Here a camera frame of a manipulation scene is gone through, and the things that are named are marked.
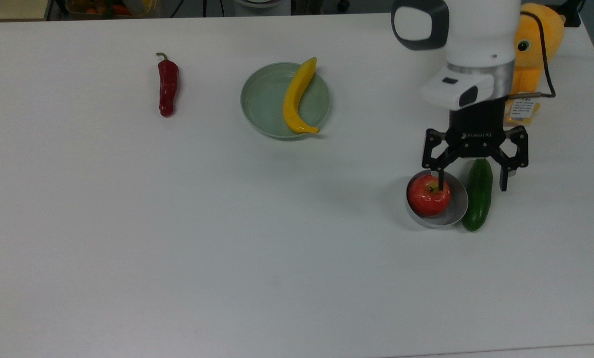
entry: stuffed toy eye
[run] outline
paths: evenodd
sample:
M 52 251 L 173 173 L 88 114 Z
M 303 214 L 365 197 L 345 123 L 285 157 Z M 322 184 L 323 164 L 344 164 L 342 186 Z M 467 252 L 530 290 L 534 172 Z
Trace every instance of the stuffed toy eye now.
M 517 43 L 518 51 L 526 51 L 529 49 L 529 47 L 531 47 L 531 41 L 529 41 L 528 39 L 524 39 L 524 40 L 520 41 L 519 43 Z

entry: yellow plush toy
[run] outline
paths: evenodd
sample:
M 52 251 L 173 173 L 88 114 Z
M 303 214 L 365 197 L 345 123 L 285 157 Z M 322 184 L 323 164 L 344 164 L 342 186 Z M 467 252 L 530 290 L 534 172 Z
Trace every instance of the yellow plush toy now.
M 524 4 L 521 12 L 526 11 L 537 16 L 544 29 L 544 43 L 547 62 L 558 52 L 564 34 L 564 16 L 556 13 L 547 6 L 539 4 Z M 520 15 L 520 24 L 515 33 L 515 70 L 513 71 L 513 87 L 511 94 L 520 92 L 534 92 L 538 88 L 544 59 L 542 57 L 542 43 L 540 42 L 540 28 L 536 20 L 528 14 Z M 530 118 L 508 118 L 510 124 L 528 124 Z

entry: label sticker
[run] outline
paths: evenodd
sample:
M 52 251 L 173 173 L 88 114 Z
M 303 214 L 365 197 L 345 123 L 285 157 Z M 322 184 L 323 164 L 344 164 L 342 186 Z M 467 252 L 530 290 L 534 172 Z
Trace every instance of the label sticker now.
M 537 100 L 533 98 L 515 99 L 513 100 L 513 105 L 511 106 L 511 112 L 509 113 L 509 116 L 515 120 L 520 120 L 521 118 L 531 118 L 536 104 Z

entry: robotiq logo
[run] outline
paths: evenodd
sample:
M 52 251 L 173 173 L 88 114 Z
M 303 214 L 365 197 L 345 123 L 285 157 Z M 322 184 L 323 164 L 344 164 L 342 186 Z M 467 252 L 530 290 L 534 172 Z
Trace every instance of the robotiq logo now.
M 463 140 L 466 140 L 467 138 L 490 138 L 492 136 L 492 134 L 489 133 L 463 133 L 462 134 L 462 138 Z

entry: red apple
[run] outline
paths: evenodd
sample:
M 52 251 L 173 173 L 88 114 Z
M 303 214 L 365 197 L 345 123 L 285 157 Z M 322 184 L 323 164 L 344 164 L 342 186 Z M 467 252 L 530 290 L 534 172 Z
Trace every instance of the red apple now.
M 408 202 L 420 216 L 431 217 L 445 211 L 451 200 L 451 190 L 443 181 L 442 190 L 438 190 L 438 178 L 424 175 L 416 179 L 408 188 Z

